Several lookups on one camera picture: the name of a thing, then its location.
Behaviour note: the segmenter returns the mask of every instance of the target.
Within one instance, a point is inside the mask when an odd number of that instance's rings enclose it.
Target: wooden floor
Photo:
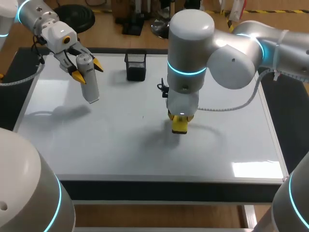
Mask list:
[[[83,0],[59,0],[60,3],[84,3]],[[56,7],[54,0],[46,1]],[[204,1],[211,10],[212,0]],[[247,9],[296,10],[309,9],[307,0],[255,0],[248,1]],[[217,29],[228,31],[222,15],[212,14]],[[244,14],[241,21],[257,20],[280,29],[309,32],[309,14]],[[96,24],[79,38],[87,47],[167,48],[168,41],[155,37],[146,22],[141,36],[121,34],[121,26],[114,24],[112,15],[96,14]],[[32,34],[22,25],[15,24],[1,51],[0,73],[6,73],[19,47],[32,45]],[[255,206],[258,220],[269,206]],[[243,226],[236,205],[88,205],[76,206],[76,225],[79,227],[219,227]]]

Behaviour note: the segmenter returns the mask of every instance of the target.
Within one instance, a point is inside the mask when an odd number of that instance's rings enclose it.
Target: blue led ring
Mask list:
[[[293,173],[291,174],[291,177],[290,177],[290,182],[289,182],[289,194],[290,194],[290,200],[291,200],[291,203],[292,203],[292,206],[297,214],[297,216],[299,217],[299,219],[302,221],[302,223],[309,229],[309,224],[304,220],[304,218],[301,216],[300,212],[298,211],[295,203],[294,203],[294,200],[293,200],[293,197],[292,197],[292,190],[291,190],[291,182],[292,182],[292,176],[293,176]]]
[[[254,36],[246,35],[246,34],[237,34],[237,35],[246,36],[246,37],[249,37],[249,38],[253,39],[254,41],[256,41],[257,44],[258,44],[258,45],[261,47],[261,49],[262,49],[263,59],[264,59],[264,48],[262,47],[261,43],[258,41],[257,38],[255,38]]]
[[[56,209],[56,212],[53,216],[53,219],[50,221],[49,225],[46,227],[46,229],[44,230],[44,232],[48,232],[48,230],[52,227],[57,215],[58,215],[58,212],[59,212],[59,209],[60,209],[60,204],[61,204],[61,197],[62,197],[62,193],[61,193],[61,185],[60,185],[60,182],[58,180],[58,178],[56,177],[57,181],[58,181],[58,186],[59,186],[59,200],[58,200],[58,206],[57,206],[57,209]]]
[[[30,0],[26,0],[26,1],[24,1],[21,5],[20,5],[20,7],[19,7],[19,9],[18,9],[18,11],[17,11],[17,18],[18,18],[18,20],[19,20],[19,22],[21,23],[21,21],[20,21],[20,19],[19,19],[19,13],[20,13],[20,11],[21,11],[21,8],[23,8],[23,6],[27,3],[27,2],[29,2]]]
[[[170,63],[169,63],[169,61],[168,61],[168,65],[169,65],[169,67],[174,71],[174,72],[176,72],[176,73],[179,73],[179,74],[181,74],[181,75],[187,75],[187,76],[192,76],[192,75],[197,75],[197,74],[200,74],[201,72],[204,72],[205,70],[206,70],[206,68],[204,68],[204,69],[202,69],[202,70],[200,70],[200,71],[198,71],[198,72],[181,72],[181,71],[179,71],[179,70],[177,70],[177,69],[175,69],[175,68],[173,68],[171,65],[170,65]]]

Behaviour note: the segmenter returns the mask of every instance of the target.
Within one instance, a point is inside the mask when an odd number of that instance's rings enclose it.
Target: white table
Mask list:
[[[89,105],[80,84],[48,55],[14,129],[61,181],[280,185],[288,176],[261,86],[244,109],[198,111],[186,135],[172,134],[156,87],[162,77],[166,82],[167,56],[148,54],[146,80],[132,83],[124,54],[94,55],[105,70],[97,72],[99,101]],[[228,90],[207,70],[199,106],[241,105],[256,78],[241,90]]]

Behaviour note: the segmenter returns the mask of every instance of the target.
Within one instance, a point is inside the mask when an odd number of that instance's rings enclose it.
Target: white cylindrical object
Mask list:
[[[73,203],[35,147],[0,128],[0,232],[71,232]]]
[[[272,220],[279,232],[309,230],[309,153],[282,184],[272,205]]]
[[[81,84],[83,97],[87,102],[94,103],[99,100],[97,77],[93,59],[89,54],[80,54],[76,57],[77,69],[83,76],[86,84]]]
[[[18,4],[16,0],[0,2],[0,50],[14,23],[17,8]]]
[[[168,84],[176,92],[189,94],[204,84],[205,46],[214,33],[214,21],[199,10],[174,15],[169,26]]]

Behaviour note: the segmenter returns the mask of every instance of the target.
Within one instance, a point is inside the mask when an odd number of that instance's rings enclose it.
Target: white robotic arm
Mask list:
[[[93,103],[99,99],[95,70],[102,66],[77,39],[76,32],[59,21],[58,15],[43,0],[2,0],[0,3],[0,48],[14,20],[28,28],[59,60],[60,67],[81,83],[84,98]],[[77,67],[67,53],[77,56]]]
[[[231,34],[216,30],[205,12],[178,12],[169,26],[167,108],[173,132],[186,133],[207,68],[218,84],[229,89],[247,86],[259,67],[308,82],[308,49],[309,34],[255,21],[241,23]]]

